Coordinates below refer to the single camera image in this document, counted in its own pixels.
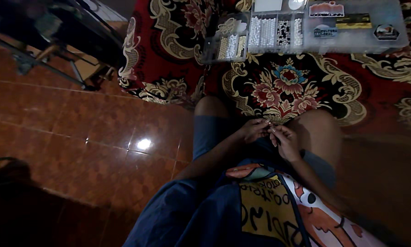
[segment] white card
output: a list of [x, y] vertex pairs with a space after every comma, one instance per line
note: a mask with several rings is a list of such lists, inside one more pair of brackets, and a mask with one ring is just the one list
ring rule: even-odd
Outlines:
[[282, 0], [256, 0], [254, 12], [282, 10]]

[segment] compartment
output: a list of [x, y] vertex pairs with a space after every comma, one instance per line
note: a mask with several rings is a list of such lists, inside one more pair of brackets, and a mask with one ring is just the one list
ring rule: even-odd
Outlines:
[[241, 62], [246, 59], [249, 12], [220, 17], [213, 37], [204, 42], [202, 64]]
[[248, 48], [258, 47], [260, 45], [260, 31], [262, 29], [262, 14], [252, 14], [249, 28]]
[[303, 13], [308, 0], [256, 0], [252, 4], [252, 14], [276, 12], [279, 14]]
[[288, 48], [291, 45], [292, 37], [292, 15], [279, 14], [277, 16], [276, 45]]
[[207, 37], [204, 42], [202, 64], [210, 64], [218, 59], [219, 37]]
[[260, 46], [273, 48], [276, 45], [277, 14], [263, 14], [260, 26]]
[[291, 21], [291, 46], [300, 48], [303, 46], [303, 18], [304, 14], [294, 14]]

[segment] thigh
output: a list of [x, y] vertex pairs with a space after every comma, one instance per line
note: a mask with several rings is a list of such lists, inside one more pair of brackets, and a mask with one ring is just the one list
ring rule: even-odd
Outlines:
[[308, 150], [336, 168], [341, 154], [342, 134], [332, 115], [324, 110], [310, 110], [293, 119], [288, 127], [297, 133], [301, 149]]

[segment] blue cloth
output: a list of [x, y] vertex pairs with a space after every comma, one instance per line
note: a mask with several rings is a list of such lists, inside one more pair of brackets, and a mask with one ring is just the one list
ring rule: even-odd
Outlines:
[[[194, 160], [241, 126], [231, 121], [195, 117]], [[242, 153], [246, 156], [234, 166], [259, 163], [296, 176], [268, 138], [258, 139]], [[326, 161], [308, 151], [304, 151], [304, 159], [324, 183], [334, 186], [334, 171]], [[224, 179], [219, 186], [209, 186], [195, 180], [165, 184], [144, 208], [123, 246], [284, 246], [275, 238], [241, 231], [241, 194], [237, 183]]]

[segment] gray shorts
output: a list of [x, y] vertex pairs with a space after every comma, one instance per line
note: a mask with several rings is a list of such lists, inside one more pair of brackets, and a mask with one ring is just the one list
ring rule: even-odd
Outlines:
[[[195, 130], [193, 139], [193, 160], [213, 149], [225, 138], [234, 133], [244, 123], [230, 118], [221, 118], [208, 115], [195, 116]], [[280, 157], [278, 149], [274, 147], [269, 137], [259, 138], [241, 152], [239, 165], [260, 163], [290, 174], [299, 180], [295, 171]], [[322, 182], [329, 188], [334, 188], [336, 176], [334, 168], [319, 156], [302, 150], [302, 157], [315, 171]]]

